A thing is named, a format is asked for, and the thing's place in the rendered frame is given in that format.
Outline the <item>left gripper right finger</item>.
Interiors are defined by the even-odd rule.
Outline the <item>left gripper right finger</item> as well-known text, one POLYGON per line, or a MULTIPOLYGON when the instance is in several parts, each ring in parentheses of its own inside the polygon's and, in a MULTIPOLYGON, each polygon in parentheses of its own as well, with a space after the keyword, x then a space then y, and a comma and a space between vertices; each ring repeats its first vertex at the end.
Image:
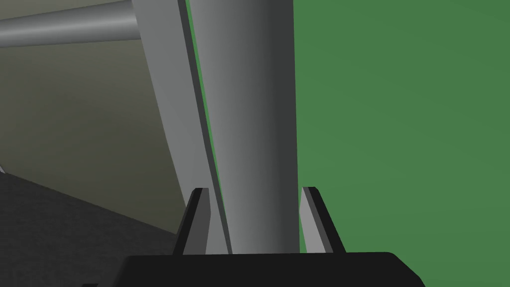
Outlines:
POLYGON ((316 187, 303 187, 299 216, 307 253, 342 253, 346 249, 316 187))

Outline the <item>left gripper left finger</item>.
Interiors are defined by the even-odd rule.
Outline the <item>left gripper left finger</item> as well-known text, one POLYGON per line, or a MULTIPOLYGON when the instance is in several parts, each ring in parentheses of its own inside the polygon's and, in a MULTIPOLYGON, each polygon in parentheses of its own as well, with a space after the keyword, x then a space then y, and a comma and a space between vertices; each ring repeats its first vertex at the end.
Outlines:
POLYGON ((208 188, 195 188, 189 197, 177 232, 173 255, 206 254, 211 219, 208 188))

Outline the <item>grey door handle bar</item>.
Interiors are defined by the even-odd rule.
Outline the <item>grey door handle bar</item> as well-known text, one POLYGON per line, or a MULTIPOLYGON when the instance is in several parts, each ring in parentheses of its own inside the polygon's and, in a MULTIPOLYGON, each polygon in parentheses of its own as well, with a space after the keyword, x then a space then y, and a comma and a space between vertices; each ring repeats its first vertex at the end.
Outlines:
POLYGON ((293 0, 190 0, 235 254, 299 252, 293 0))

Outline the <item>green door leaf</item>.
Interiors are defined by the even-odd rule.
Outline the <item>green door leaf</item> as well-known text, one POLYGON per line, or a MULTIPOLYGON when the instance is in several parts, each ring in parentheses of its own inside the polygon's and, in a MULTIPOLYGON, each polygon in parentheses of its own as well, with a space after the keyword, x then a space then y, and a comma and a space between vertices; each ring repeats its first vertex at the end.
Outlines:
POLYGON ((298 196, 425 287, 510 287, 510 0, 293 0, 298 196))

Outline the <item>grey round bar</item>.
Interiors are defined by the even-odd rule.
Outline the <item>grey round bar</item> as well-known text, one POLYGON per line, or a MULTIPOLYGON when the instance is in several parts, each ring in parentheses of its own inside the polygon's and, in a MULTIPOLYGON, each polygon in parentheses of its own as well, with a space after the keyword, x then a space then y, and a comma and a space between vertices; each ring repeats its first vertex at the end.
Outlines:
POLYGON ((138 39, 131 0, 0 20, 0 48, 138 39))

